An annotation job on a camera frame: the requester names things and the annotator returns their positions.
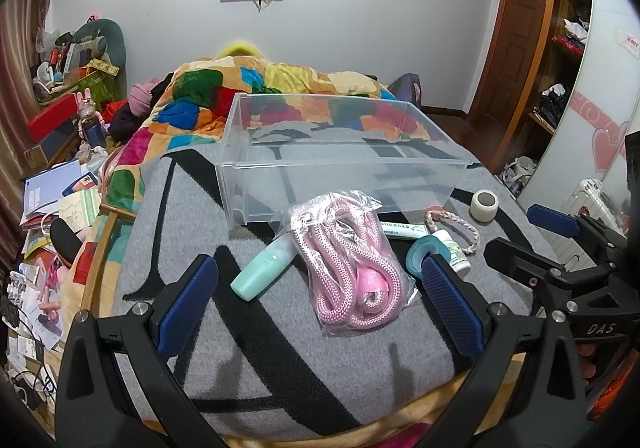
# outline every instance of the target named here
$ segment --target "bed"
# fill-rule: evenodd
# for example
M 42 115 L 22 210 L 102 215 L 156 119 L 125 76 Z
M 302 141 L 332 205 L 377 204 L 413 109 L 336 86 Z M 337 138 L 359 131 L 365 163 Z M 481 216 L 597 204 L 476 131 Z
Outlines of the bed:
M 249 56 L 201 59 L 178 68 L 111 176 L 104 199 L 108 214 L 98 218 L 87 240 L 98 241 L 98 248 L 86 285 L 73 281 L 75 266 L 63 282 L 65 324 L 82 307 L 110 316 L 126 313 L 136 301 L 151 301 L 196 254 L 209 253 L 219 265 L 218 289 L 188 347 L 169 365 L 231 446 L 368 446 L 412 424 L 429 424 L 461 384 L 469 363 L 456 354 L 425 295 L 381 330 L 329 338 L 308 302 L 299 263 L 252 303 L 230 292 L 239 269 L 273 238 L 273 230 L 259 223 L 229 232 L 217 192 L 212 165 L 237 92 L 393 99 L 380 83 L 358 73 L 322 74 Z M 323 110 L 278 110 L 292 120 L 339 124 L 337 115 Z M 252 125 L 269 125 L 274 118 L 282 114 L 258 111 Z M 356 118 L 372 133 L 399 132 L 376 114 Z M 428 134 L 415 125 L 408 137 L 427 140 Z M 508 191 L 469 152 L 460 147 L 458 153 L 469 158 L 470 168 L 445 208 L 470 219 L 470 194 L 489 188 L 500 199 L 500 213 L 480 227 L 483 242 L 507 237 L 554 258 Z M 395 213 L 385 219 L 420 222 L 422 215 Z M 460 243 L 469 239 L 459 227 L 450 233 Z M 392 241 L 392 248 L 402 260 L 408 244 Z M 481 252 L 482 247 L 467 280 L 488 301 L 528 314 L 530 290 L 488 268 Z M 152 422 L 126 359 L 119 362 L 141 418 Z M 521 362 L 512 362 L 485 428 L 499 417 Z

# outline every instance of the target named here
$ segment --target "white suitcase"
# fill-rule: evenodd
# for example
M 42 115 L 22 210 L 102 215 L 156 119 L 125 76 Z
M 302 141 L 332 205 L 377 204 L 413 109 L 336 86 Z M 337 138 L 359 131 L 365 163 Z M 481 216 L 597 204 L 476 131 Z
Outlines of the white suitcase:
M 602 197 L 602 181 L 598 179 L 584 179 L 578 183 L 569 199 L 562 203 L 561 212 L 567 215 L 578 215 L 583 206 L 589 210 L 589 215 L 594 219 L 602 219 L 605 225 L 623 235 L 615 213 L 607 206 Z M 558 257 L 558 262 L 564 265 L 567 271 L 591 268 L 595 266 L 593 261 L 576 244 L 573 239 L 567 239 L 553 232 L 540 229 L 540 232 L 553 248 Z

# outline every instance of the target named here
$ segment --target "heart decoration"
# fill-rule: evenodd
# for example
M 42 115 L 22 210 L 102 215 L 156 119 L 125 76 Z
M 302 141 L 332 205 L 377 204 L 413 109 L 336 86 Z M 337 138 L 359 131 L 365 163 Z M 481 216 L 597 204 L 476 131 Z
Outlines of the heart decoration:
M 625 121 L 618 127 L 615 121 L 611 121 L 606 127 L 596 129 L 593 133 L 591 148 L 596 172 L 607 171 L 618 151 L 622 152 L 620 147 L 624 146 L 628 124 L 629 122 Z

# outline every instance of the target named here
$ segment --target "mint green tube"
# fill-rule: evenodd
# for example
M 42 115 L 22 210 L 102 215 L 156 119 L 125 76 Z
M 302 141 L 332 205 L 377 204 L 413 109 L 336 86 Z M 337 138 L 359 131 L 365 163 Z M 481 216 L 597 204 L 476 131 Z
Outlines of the mint green tube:
M 297 254 L 289 234 L 281 235 L 240 272 L 231 283 L 231 289 L 243 300 L 253 300 L 287 269 Z

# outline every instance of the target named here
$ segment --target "pink rope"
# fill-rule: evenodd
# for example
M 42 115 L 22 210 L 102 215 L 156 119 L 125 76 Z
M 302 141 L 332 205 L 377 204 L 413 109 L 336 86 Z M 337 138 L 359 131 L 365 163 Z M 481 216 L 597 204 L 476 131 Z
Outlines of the pink rope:
M 438 227 L 436 226 L 434 220 L 440 220 L 443 218 L 458 223 L 461 226 L 464 226 L 467 230 L 471 231 L 474 236 L 473 243 L 468 248 L 461 249 L 462 252 L 466 253 L 467 255 L 476 253 L 476 251 L 478 251 L 478 247 L 480 246 L 480 233 L 478 232 L 478 229 L 466 222 L 462 217 L 458 217 L 455 213 L 447 212 L 446 210 L 427 210 L 427 213 L 424 216 L 424 222 L 427 225 L 427 229 L 430 231 L 430 233 L 438 231 Z
M 400 312 L 407 291 L 404 273 L 384 251 L 375 213 L 343 194 L 332 193 L 329 201 L 299 205 L 290 219 L 298 251 L 309 268 L 318 319 L 331 327 L 372 329 Z M 382 276 L 388 291 L 359 295 L 362 268 Z

